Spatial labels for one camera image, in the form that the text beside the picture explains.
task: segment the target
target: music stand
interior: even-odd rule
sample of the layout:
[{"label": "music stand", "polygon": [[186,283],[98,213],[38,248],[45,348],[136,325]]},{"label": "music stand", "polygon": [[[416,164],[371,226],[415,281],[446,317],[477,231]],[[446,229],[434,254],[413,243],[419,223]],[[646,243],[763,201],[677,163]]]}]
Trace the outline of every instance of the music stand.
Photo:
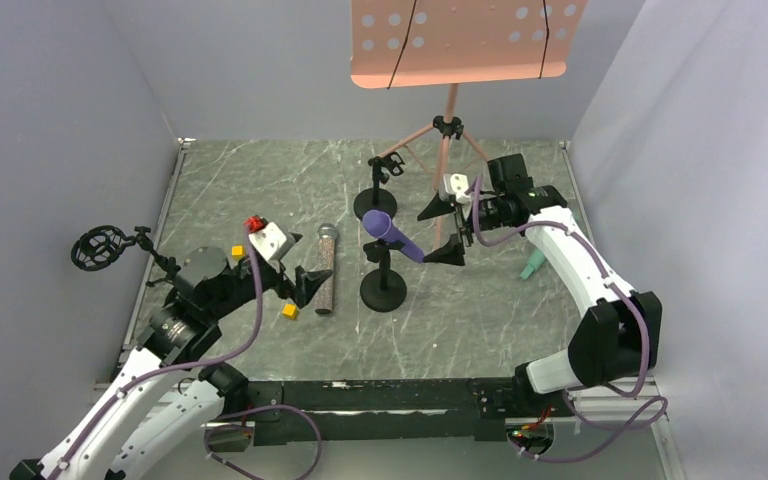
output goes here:
[{"label": "music stand", "polygon": [[[443,115],[378,153],[386,157],[431,130],[441,134],[432,189],[452,137],[489,160],[455,116],[461,83],[557,77],[566,71],[587,0],[352,0],[352,81],[363,88],[449,84]],[[440,246],[442,218],[436,220]]]}]

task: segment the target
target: marble tabletop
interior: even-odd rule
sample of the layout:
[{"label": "marble tabletop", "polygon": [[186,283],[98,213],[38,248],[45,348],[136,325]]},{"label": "marble tabletop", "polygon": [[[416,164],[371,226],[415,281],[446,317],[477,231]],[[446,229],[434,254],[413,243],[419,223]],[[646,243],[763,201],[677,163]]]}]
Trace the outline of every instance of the marble tabletop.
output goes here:
[{"label": "marble tabletop", "polygon": [[[433,169],[439,136],[411,144]],[[510,376],[520,363],[563,349],[579,321],[572,297],[548,263],[529,280],[519,273],[534,246],[520,237],[496,248],[467,249],[467,265],[419,265],[394,254],[393,270],[408,285],[405,303],[377,313],[358,295],[374,270],[361,246],[372,241],[355,218],[355,195],[371,186],[366,160],[392,140],[196,141],[185,157],[158,250],[181,257],[205,245],[230,252],[252,215],[304,238],[287,254],[292,270],[317,269],[317,227],[337,225],[334,314],[313,306],[297,320],[281,315],[284,301],[267,292],[263,328],[251,349],[230,363],[253,380],[423,379]],[[479,140],[491,158],[522,153],[537,185],[552,184],[579,210],[572,178],[556,141]],[[386,189],[399,202],[394,223],[426,252],[433,221],[416,215],[431,199],[431,177],[410,155],[405,173]],[[450,172],[473,177],[483,165],[464,141],[455,142]],[[453,232],[446,225],[446,232]],[[488,234],[499,234],[501,230]],[[160,276],[152,272],[151,278]],[[167,288],[148,289],[136,332],[159,308]],[[230,351],[250,335],[254,302],[222,320],[222,338],[208,352]]]}]

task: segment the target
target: yellow block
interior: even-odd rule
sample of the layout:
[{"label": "yellow block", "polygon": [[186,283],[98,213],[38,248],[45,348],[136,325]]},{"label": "yellow block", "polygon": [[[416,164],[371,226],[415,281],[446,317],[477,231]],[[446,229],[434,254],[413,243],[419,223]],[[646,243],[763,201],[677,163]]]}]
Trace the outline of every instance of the yellow block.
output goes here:
[{"label": "yellow block", "polygon": [[281,315],[284,315],[290,320],[295,320],[299,316],[299,307],[292,303],[287,303],[284,305],[284,309],[281,310]]},{"label": "yellow block", "polygon": [[246,256],[246,249],[242,245],[234,245],[231,247],[231,258],[236,261],[240,261],[241,258]]}]

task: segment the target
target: purple cable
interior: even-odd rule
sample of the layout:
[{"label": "purple cable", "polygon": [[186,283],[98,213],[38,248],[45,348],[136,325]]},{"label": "purple cable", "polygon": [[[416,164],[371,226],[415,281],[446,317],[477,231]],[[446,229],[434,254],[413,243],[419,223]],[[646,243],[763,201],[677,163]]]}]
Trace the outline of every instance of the purple cable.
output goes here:
[{"label": "purple cable", "polygon": [[[599,254],[596,252],[596,249],[593,248],[593,245],[590,244],[590,242],[587,241],[583,236],[581,236],[578,232],[570,232],[569,228],[564,225],[563,223],[559,222],[553,222],[548,220],[539,220],[539,221],[533,221],[533,222],[527,222],[523,225],[520,225],[519,227],[515,228],[513,231],[509,232],[506,235],[502,235],[500,238],[495,240],[487,240],[484,238],[484,236],[481,233],[481,226],[478,222],[478,200],[481,190],[481,181],[483,180],[483,175],[479,174],[475,181],[470,185],[469,190],[467,193],[472,194],[472,229],[475,231],[475,238],[478,239],[478,243],[484,245],[485,247],[495,247],[496,245],[499,245],[503,242],[508,241],[511,239],[514,235],[517,235],[521,232],[524,232],[525,230],[528,230],[532,227],[553,227],[560,229],[562,232],[569,234],[572,238],[574,238],[579,244],[581,244],[582,247],[587,251],[587,253],[590,255],[590,258],[593,259],[593,263],[596,264],[596,268],[599,270],[600,275],[602,275],[602,278],[608,278],[609,273],[608,269],[605,267],[605,265],[602,263],[601,258],[599,258]],[[640,336],[641,336],[641,355],[640,355],[640,369],[638,371],[637,381],[634,384],[634,388],[631,389],[630,392],[626,392],[624,390],[621,390],[617,388],[616,386],[606,383],[605,387],[610,389],[611,391],[617,393],[621,397],[626,398],[633,398],[640,394],[641,390],[643,390],[643,386],[646,382],[646,371],[648,370],[648,363],[649,363],[649,329],[646,326],[646,322],[643,320],[643,315],[640,313],[640,310],[637,309],[637,306],[634,305],[634,303],[631,302],[631,299],[629,299],[622,290],[617,287],[615,283],[611,283],[608,285],[608,288],[611,289],[612,292],[617,296],[617,298],[620,299],[620,301],[625,305],[625,307],[631,312],[632,316],[634,317],[634,320],[637,322],[638,328],[640,330]],[[630,430],[639,430],[642,428],[649,427],[653,423],[655,423],[659,418],[661,418],[666,412],[667,412],[667,405],[668,401],[666,398],[658,395],[650,400],[648,400],[646,403],[644,403],[640,408],[637,409],[637,411],[634,412],[634,414],[626,421],[623,425],[619,427],[609,427],[606,425],[599,425],[596,422],[593,422],[592,420],[588,420],[584,417],[584,415],[581,414],[578,410],[575,409],[575,406],[570,401],[568,395],[563,395],[564,397],[564,403],[566,403],[567,408],[575,415],[579,420],[582,421],[582,423],[589,425],[591,427],[603,429],[603,430],[610,430],[613,431],[610,437],[608,437],[607,440],[605,440],[604,443],[593,449],[590,453],[573,457],[573,458],[541,458],[539,455],[533,455],[531,453],[522,451],[521,453],[524,455],[527,455],[535,460],[545,461],[548,463],[573,463],[573,462],[580,462],[582,460],[587,460],[599,453],[601,453],[605,448],[608,447],[608,445],[614,443],[617,438],[619,438],[620,435],[625,433],[626,431]],[[653,403],[655,402],[661,402],[661,408],[655,412],[654,415],[652,415],[651,418],[647,419],[643,423],[639,425],[632,425],[634,421],[643,414],[643,412]]]},{"label": "purple cable", "polygon": [[[246,251],[255,252],[254,248],[251,245],[251,242],[249,241],[248,227],[243,226],[243,230],[244,230],[243,245],[245,246]],[[228,361],[236,357],[237,355],[245,352],[246,350],[249,349],[249,347],[251,347],[252,343],[254,343],[255,339],[257,338],[258,333],[260,333],[260,325],[261,323],[263,323],[263,283],[261,282],[261,279],[260,279],[260,267],[257,264],[257,259],[254,256],[251,256],[249,258],[250,258],[249,264],[251,265],[251,268],[252,268],[252,276],[254,277],[254,294],[255,294],[255,303],[257,304],[257,310],[255,312],[254,328],[252,329],[251,336],[249,337],[248,340],[246,340],[246,343],[242,344],[239,348],[231,351],[230,353],[226,353],[225,355],[220,355],[215,358],[209,358],[206,360],[199,360],[195,362],[181,363],[178,365],[171,365],[168,367],[159,368],[157,370],[152,370],[148,373],[144,373],[143,375],[123,385],[122,388],[120,388],[120,391],[122,393],[127,395],[128,392],[130,392],[134,387],[136,387],[140,383],[150,378],[154,378],[158,375],[162,375],[164,373],[174,372],[177,370],[188,370],[192,368],[207,367],[210,365],[216,365],[217,363]],[[58,465],[54,467],[54,470],[51,472],[51,474],[48,476],[46,480],[57,480],[57,477],[59,477],[60,473],[63,472],[63,469],[60,468],[61,462],[67,462],[67,468],[68,468],[68,462],[72,460],[72,457],[75,455],[75,452],[77,452],[78,448],[80,448],[81,445],[83,445],[83,443],[86,441],[87,437],[93,431],[95,426],[98,425],[102,417],[104,417],[104,415],[113,407],[114,404],[116,404],[117,401],[119,401],[119,397],[116,395],[113,395],[110,398],[108,398],[106,402],[104,402],[104,404],[101,406],[101,408],[98,409],[97,412],[95,412],[95,415],[93,415],[92,418],[90,418],[89,422],[87,422],[87,425],[84,427],[83,430],[81,430],[81,433],[78,434],[78,436],[75,438],[75,441],[72,442],[69,449],[66,450],[66,453],[63,454],[63,457],[60,460],[58,460],[57,462]]]},{"label": "purple cable", "polygon": [[[310,415],[291,405],[267,405],[265,407],[257,407],[257,408],[252,408],[250,410],[244,410],[238,413],[229,413],[227,415],[222,415],[221,417],[217,418],[217,420],[227,420],[229,418],[240,417],[243,415],[251,415],[251,414],[260,413],[260,412],[268,412],[270,410],[287,410],[295,413],[296,415],[301,416],[302,418],[305,419],[308,425],[310,425],[310,428],[313,429],[313,434],[316,435],[316,455],[313,457],[313,463],[310,464],[310,467],[308,467],[308,469],[305,470],[304,473],[302,473],[295,479],[295,480],[304,480],[313,472],[313,470],[319,464],[319,459],[322,457],[322,432],[319,431],[319,428],[316,426],[316,423],[313,421],[313,419],[310,418]],[[225,465],[231,470],[234,470],[240,475],[244,475],[252,480],[264,480],[262,477],[258,477],[253,473],[247,472],[246,470],[236,465],[235,463],[225,460],[224,458],[220,457],[219,455],[214,453],[213,450],[210,449],[210,438],[213,437],[213,435],[216,432],[238,430],[240,428],[242,427],[238,425],[223,425],[221,427],[216,427],[214,429],[209,430],[204,435],[204,451],[207,452],[210,458],[216,460],[222,465]]]}]

